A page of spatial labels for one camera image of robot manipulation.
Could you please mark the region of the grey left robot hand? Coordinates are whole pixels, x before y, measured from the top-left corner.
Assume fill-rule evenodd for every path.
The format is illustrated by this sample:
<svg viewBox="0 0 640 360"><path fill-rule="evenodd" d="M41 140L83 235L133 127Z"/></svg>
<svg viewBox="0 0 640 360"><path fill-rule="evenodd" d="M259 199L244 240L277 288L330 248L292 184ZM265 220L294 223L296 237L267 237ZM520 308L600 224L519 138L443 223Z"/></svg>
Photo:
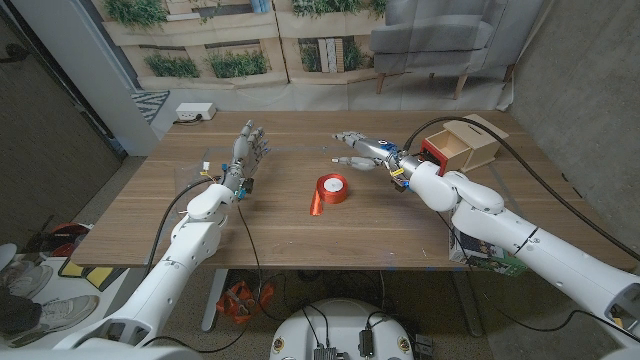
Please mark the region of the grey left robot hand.
<svg viewBox="0 0 640 360"><path fill-rule="evenodd" d="M268 153L267 144L263 128L255 128L249 120L233 143L232 158L222 185L233 192L238 191L242 183L256 173L260 161Z"/></svg>

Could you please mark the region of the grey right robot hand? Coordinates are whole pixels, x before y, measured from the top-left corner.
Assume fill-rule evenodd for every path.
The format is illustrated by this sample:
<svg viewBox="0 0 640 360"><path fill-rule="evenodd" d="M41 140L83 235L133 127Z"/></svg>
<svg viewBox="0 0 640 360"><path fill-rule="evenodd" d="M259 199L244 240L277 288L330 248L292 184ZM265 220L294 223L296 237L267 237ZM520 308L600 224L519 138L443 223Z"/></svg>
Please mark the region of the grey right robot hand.
<svg viewBox="0 0 640 360"><path fill-rule="evenodd" d="M351 166L360 171L370 171L384 166L392 177L410 179L421 165L417 156L399 150L398 146L385 139L367 137L360 132L345 131L332 135L332 138L354 149L358 156L335 157L333 163Z"/></svg>

